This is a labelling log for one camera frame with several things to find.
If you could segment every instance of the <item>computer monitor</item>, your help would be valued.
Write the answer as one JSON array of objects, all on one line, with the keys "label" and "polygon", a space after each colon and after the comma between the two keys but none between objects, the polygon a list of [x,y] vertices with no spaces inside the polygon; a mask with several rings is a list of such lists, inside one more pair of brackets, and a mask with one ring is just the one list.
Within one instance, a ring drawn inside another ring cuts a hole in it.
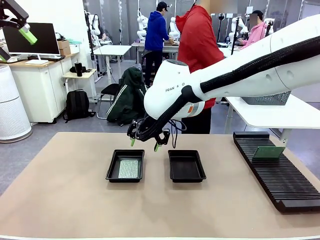
[{"label": "computer monitor", "polygon": [[33,45],[13,27],[4,27],[4,38],[10,54],[60,56],[58,42],[52,23],[28,23],[37,38]]}]

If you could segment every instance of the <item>red shirt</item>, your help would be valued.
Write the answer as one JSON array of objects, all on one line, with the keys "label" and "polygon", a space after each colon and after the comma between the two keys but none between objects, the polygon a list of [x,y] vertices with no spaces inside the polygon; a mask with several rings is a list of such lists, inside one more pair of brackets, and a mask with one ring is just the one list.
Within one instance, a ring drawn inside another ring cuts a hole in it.
[{"label": "red shirt", "polygon": [[[181,33],[178,60],[189,66],[190,73],[224,59],[217,46],[212,19],[202,6],[195,5],[184,16],[177,16],[175,23]],[[215,102],[215,98],[206,101],[204,108],[213,107]]]}]

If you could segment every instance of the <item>green jacket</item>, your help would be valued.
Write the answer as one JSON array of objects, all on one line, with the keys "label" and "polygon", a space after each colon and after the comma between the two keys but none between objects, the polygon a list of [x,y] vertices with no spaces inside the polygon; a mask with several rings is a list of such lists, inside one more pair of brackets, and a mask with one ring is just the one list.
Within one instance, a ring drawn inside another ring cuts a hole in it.
[{"label": "green jacket", "polygon": [[143,82],[143,73],[139,68],[130,67],[124,71],[119,80],[119,91],[114,96],[114,102],[106,119],[119,125],[130,124],[132,120],[145,115],[144,97],[146,87]]}]

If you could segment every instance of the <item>hood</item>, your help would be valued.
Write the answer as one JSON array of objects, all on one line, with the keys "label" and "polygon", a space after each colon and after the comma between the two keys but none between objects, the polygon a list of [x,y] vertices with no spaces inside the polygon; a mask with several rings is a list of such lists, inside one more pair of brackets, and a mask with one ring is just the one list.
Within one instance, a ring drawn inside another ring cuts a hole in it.
[{"label": "hood", "polygon": [[158,11],[150,12],[149,21],[152,22],[160,17],[162,17],[160,12],[158,12]]},{"label": "hood", "polygon": [[127,70],[125,70],[122,78],[125,85],[129,85],[135,88],[141,86],[143,82],[142,71],[136,67],[129,67]]},{"label": "hood", "polygon": [[193,14],[203,14],[204,16],[206,16],[210,21],[212,21],[211,17],[209,16],[208,12],[199,5],[194,5],[189,11],[186,12],[185,15],[183,16],[176,16],[175,18],[175,24],[178,28],[178,30],[180,31],[180,33],[183,32],[186,21],[188,19],[189,16],[192,16]]},{"label": "hood", "polygon": [[267,26],[268,26],[268,25],[263,21],[263,22],[259,23],[258,25],[255,25],[255,26],[251,29],[251,32],[253,32],[254,30],[256,30],[256,29],[258,29],[258,28],[260,28],[260,27],[263,27],[264,29],[266,29]]}]

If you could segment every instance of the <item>cardboard box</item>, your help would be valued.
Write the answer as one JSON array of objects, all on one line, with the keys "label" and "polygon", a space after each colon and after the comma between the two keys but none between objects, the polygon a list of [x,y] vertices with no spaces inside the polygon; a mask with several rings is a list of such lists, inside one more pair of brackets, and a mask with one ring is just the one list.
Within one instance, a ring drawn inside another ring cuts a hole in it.
[{"label": "cardboard box", "polygon": [[60,49],[60,55],[61,56],[67,56],[71,54],[70,47],[66,47],[64,49]]},{"label": "cardboard box", "polygon": [[69,41],[68,40],[58,41],[58,46],[59,46],[59,49],[68,48],[69,47]]}]

